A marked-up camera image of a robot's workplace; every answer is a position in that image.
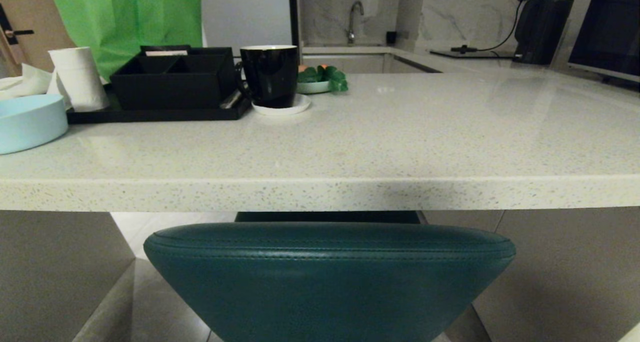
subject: countertop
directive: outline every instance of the countertop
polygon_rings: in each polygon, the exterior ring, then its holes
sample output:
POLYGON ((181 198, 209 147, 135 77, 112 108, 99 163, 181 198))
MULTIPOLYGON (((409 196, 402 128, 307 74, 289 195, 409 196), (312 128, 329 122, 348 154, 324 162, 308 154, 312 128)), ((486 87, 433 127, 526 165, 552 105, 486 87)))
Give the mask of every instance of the countertop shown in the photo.
POLYGON ((638 93, 540 71, 349 75, 308 111, 72 126, 0 156, 0 209, 640 205, 638 93))

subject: light blue bowl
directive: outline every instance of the light blue bowl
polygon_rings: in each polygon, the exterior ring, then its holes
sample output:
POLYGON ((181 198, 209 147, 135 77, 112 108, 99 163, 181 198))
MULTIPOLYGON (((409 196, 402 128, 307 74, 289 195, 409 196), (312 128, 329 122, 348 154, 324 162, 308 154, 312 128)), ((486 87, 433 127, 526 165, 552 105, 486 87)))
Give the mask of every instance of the light blue bowl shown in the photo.
POLYGON ((0 101, 0 154, 37 147, 69 129, 61 95, 44 94, 0 101))

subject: small plate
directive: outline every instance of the small plate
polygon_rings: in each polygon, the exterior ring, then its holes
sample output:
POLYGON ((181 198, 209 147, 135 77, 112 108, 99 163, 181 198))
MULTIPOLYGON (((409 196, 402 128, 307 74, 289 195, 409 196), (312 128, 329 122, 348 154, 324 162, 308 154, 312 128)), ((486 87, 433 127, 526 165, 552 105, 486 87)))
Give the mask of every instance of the small plate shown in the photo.
POLYGON ((304 112, 309 105, 311 105, 311 98, 302 94, 296 94, 293 99, 293 107, 289 108, 267 108, 256 105, 254 102, 251 102, 251 104, 256 112, 264 114, 265 116, 290 116, 304 112))
POLYGON ((302 94, 326 93, 328 91, 329 81, 297 84, 297 92, 302 94))

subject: black tray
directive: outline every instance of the black tray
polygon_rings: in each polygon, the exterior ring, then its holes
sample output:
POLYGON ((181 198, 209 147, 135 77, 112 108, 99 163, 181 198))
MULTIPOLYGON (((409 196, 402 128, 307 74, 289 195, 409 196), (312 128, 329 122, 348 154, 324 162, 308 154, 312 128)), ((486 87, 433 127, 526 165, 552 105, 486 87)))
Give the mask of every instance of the black tray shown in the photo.
POLYGON ((93 112, 66 112, 69 124, 128 123, 160 121, 233 121, 240 119, 251 106, 243 98, 230 109, 183 109, 162 111, 123 111, 110 85, 105 86, 110 107, 93 112))
POLYGON ((111 76, 124 111, 210 109, 236 88, 231 48, 192 48, 189 55, 132 57, 111 76))

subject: green bag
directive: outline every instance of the green bag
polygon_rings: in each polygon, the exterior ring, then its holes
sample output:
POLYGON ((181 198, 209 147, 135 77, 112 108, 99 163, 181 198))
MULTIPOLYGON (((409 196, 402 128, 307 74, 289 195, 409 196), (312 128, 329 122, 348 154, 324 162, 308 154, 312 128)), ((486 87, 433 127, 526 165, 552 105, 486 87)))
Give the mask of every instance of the green bag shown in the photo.
POLYGON ((201 0, 55 0, 71 40, 108 79, 141 45, 202 46, 201 0))

